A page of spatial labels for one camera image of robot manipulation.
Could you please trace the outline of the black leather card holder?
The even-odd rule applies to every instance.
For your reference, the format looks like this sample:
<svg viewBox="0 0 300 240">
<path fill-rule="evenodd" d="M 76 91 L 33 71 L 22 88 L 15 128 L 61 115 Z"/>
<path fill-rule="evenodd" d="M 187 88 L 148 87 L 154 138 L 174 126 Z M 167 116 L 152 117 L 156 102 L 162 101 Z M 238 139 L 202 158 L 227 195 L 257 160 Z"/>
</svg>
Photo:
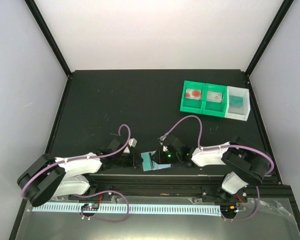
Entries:
<svg viewBox="0 0 300 240">
<path fill-rule="evenodd" d="M 155 170 L 151 170 L 151 171 L 143 171 L 142 169 L 142 161 L 136 161 L 136 168 L 139 168 L 141 170 L 141 172 L 143 173 L 147 173 L 147 172 L 152 172 L 152 171 L 157 171 L 157 170 L 165 170 L 165 169 L 170 169 L 172 168 L 172 164 L 157 164 L 153 161 L 153 165 L 155 167 Z"/>
</svg>

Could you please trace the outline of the white card red pattern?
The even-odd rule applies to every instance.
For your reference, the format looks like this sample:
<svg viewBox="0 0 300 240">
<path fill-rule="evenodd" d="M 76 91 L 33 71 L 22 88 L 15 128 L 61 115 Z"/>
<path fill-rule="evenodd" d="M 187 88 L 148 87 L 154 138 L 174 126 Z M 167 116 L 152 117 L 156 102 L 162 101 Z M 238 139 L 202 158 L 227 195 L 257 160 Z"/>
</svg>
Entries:
<svg viewBox="0 0 300 240">
<path fill-rule="evenodd" d="M 221 92 L 210 91 L 206 93 L 206 101 L 212 103 L 221 103 L 223 99 L 223 94 Z"/>
</svg>

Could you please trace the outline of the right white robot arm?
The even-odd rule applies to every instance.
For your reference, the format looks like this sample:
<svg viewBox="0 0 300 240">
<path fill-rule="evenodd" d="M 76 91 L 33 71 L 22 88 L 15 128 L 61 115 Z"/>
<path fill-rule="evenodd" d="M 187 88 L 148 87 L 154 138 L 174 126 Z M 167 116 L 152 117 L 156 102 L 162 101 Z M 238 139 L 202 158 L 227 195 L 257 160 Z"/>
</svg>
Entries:
<svg viewBox="0 0 300 240">
<path fill-rule="evenodd" d="M 236 137 L 221 145 L 186 146 L 175 136 L 161 141 L 161 148 L 146 153 L 143 161 L 149 161 L 152 170 L 184 167 L 226 166 L 229 169 L 219 186 L 204 187 L 202 194 L 208 201 L 230 203 L 247 186 L 258 187 L 264 177 L 275 167 L 267 152 L 253 148 L 248 141 Z"/>
</svg>

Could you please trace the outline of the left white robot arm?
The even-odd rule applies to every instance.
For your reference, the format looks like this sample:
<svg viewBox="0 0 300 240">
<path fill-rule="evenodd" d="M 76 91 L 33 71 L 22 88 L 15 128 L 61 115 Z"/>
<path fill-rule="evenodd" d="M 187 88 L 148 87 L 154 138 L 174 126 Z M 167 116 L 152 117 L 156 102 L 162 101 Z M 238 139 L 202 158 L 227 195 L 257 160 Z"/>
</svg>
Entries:
<svg viewBox="0 0 300 240">
<path fill-rule="evenodd" d="M 91 200 L 97 195 L 98 188 L 87 176 L 98 171 L 139 168 L 143 159 L 135 149 L 136 145 L 135 138 L 125 143 L 117 136 L 108 146 L 84 155 L 54 157 L 45 153 L 17 179 L 21 196 L 33 207 L 65 195 L 82 195 Z"/>
</svg>

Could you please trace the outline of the card with red circles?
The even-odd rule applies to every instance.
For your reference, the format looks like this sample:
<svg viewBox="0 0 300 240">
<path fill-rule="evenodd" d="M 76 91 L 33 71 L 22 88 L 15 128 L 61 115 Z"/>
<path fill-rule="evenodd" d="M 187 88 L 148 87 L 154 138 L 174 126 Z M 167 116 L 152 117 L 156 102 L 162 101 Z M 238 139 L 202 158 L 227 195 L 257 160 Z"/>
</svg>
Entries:
<svg viewBox="0 0 300 240">
<path fill-rule="evenodd" d="M 186 99 L 190 99 L 190 100 L 201 100 L 202 98 L 202 91 L 199 89 L 191 89 L 191 88 L 187 88 L 185 90 L 185 95 L 184 97 Z"/>
</svg>

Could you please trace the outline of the left green bin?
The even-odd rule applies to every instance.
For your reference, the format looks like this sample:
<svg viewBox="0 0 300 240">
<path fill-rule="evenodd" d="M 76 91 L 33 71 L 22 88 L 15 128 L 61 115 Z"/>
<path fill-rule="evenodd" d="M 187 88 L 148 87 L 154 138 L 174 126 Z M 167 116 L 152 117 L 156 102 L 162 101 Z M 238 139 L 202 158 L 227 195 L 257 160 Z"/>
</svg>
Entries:
<svg viewBox="0 0 300 240">
<path fill-rule="evenodd" d="M 180 111 L 192 114 L 202 114 L 205 103 L 206 84 L 185 80 L 181 95 Z"/>
</svg>

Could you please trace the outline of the green bin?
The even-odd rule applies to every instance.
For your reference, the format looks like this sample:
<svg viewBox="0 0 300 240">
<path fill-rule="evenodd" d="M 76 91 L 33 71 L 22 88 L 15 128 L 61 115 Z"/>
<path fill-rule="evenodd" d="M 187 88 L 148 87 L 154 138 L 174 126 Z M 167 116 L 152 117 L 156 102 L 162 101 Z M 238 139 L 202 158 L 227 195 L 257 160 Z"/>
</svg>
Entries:
<svg viewBox="0 0 300 240">
<path fill-rule="evenodd" d="M 203 98 L 203 115 L 223 118 L 227 109 L 227 87 L 206 83 Z"/>
<path fill-rule="evenodd" d="M 206 84 L 185 80 L 181 95 L 180 111 L 192 114 L 202 114 L 205 103 Z"/>
</svg>

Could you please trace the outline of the small circuit board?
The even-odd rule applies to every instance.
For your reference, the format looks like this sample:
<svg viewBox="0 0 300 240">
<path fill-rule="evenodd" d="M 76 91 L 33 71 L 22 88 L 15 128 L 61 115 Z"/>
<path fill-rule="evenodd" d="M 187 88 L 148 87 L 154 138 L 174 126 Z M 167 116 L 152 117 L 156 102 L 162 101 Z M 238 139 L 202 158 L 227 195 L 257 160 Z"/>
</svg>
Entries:
<svg viewBox="0 0 300 240">
<path fill-rule="evenodd" d="M 99 209 L 98 203 L 85 203 L 81 207 L 81 211 L 97 211 Z"/>
</svg>

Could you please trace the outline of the middle green bin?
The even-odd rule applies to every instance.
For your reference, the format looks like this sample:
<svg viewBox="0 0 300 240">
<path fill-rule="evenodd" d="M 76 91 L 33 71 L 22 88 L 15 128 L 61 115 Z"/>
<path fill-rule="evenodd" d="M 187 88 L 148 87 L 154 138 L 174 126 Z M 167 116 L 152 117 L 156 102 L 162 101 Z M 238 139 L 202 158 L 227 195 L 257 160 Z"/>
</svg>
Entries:
<svg viewBox="0 0 300 240">
<path fill-rule="evenodd" d="M 227 109 L 227 87 L 206 83 L 203 98 L 203 115 L 223 118 Z"/>
</svg>

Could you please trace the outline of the white bin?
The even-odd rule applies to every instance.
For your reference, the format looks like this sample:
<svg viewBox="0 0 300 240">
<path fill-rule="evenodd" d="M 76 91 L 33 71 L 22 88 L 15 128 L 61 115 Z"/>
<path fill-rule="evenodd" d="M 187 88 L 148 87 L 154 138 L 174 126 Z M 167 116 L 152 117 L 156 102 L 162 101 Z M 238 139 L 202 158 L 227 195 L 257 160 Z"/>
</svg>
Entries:
<svg viewBox="0 0 300 240">
<path fill-rule="evenodd" d="M 227 106 L 224 117 L 246 122 L 251 110 L 249 89 L 233 86 L 227 86 L 226 88 Z"/>
</svg>

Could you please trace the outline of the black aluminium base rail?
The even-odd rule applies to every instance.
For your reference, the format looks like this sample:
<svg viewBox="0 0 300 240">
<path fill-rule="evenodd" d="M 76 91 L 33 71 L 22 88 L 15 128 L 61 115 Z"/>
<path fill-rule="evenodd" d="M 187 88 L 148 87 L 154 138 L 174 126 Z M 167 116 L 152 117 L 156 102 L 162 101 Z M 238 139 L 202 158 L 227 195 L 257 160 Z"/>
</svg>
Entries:
<svg viewBox="0 0 300 240">
<path fill-rule="evenodd" d="M 84 196 L 101 191 L 117 191 L 126 197 L 199 197 L 221 189 L 222 177 L 216 176 L 168 176 L 168 175 L 91 175 L 90 188 Z M 266 180 L 258 187 L 261 199 L 289 199 L 295 201 L 292 188 L 277 181 Z M 257 198 L 255 186 L 239 190 L 242 200 Z"/>
</svg>

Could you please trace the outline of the left black frame post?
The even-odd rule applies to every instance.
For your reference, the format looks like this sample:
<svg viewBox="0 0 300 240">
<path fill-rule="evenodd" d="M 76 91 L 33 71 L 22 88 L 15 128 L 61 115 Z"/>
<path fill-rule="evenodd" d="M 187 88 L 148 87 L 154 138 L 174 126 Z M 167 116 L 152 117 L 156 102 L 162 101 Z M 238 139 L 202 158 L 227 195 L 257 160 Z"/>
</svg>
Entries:
<svg viewBox="0 0 300 240">
<path fill-rule="evenodd" d="M 55 41 L 55 38 L 53 34 L 51 33 L 41 11 L 39 10 L 36 2 L 34 0 L 25 0 L 24 1 L 30 10 L 34 20 L 36 21 L 38 27 L 40 28 L 41 32 L 43 33 L 43 36 L 45 37 L 49 47 L 51 48 L 54 56 L 56 57 L 59 65 L 61 66 L 63 72 L 65 75 L 69 78 L 72 76 L 72 71 L 70 70 L 57 42 Z"/>
</svg>

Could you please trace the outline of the black frame post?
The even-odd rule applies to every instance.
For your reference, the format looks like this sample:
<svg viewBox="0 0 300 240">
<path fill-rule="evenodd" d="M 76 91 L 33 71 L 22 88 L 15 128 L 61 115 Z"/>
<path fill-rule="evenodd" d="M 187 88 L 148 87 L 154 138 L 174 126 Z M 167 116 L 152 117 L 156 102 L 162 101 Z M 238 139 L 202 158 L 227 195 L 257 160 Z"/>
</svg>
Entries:
<svg viewBox="0 0 300 240">
<path fill-rule="evenodd" d="M 24 1 L 30 10 L 34 20 L 36 21 L 38 27 L 40 28 L 41 32 L 43 33 L 43 36 L 45 37 L 49 47 L 51 48 L 54 56 L 56 57 L 59 65 L 61 66 L 63 72 L 65 75 L 69 78 L 72 76 L 72 71 L 70 70 L 57 42 L 55 41 L 55 38 L 53 34 L 51 33 L 41 11 L 39 10 L 36 2 L 34 0 L 25 0 Z"/>
<path fill-rule="evenodd" d="M 255 67 L 257 66 L 259 60 L 261 59 L 262 55 L 264 54 L 265 50 L 267 49 L 269 43 L 271 42 L 272 38 L 274 37 L 276 31 L 278 30 L 279 26 L 281 25 L 283 19 L 285 18 L 286 14 L 288 13 L 290 7 L 292 6 L 294 0 L 284 0 L 278 11 L 276 12 L 271 24 L 269 25 L 262 41 L 260 42 L 256 52 L 254 53 L 246 71 L 245 75 L 250 77 L 253 73 Z"/>
</svg>

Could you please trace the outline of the right black frame post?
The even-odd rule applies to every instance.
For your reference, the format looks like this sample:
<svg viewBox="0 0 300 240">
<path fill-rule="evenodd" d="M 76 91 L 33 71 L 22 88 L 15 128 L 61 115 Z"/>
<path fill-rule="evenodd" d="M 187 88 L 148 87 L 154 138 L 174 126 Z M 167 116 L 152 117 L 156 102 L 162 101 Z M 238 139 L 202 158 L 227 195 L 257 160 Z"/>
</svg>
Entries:
<svg viewBox="0 0 300 240">
<path fill-rule="evenodd" d="M 261 59 L 262 55 L 264 54 L 265 50 L 267 49 L 269 43 L 271 42 L 272 38 L 274 37 L 276 31 L 278 30 L 279 26 L 281 25 L 283 19 L 285 18 L 286 14 L 288 13 L 290 7 L 292 6 L 294 0 L 284 0 L 278 11 L 276 12 L 271 24 L 269 25 L 262 41 L 260 42 L 256 52 L 254 53 L 246 71 L 245 75 L 250 77 L 253 73 L 255 67 L 257 66 L 259 60 Z"/>
</svg>

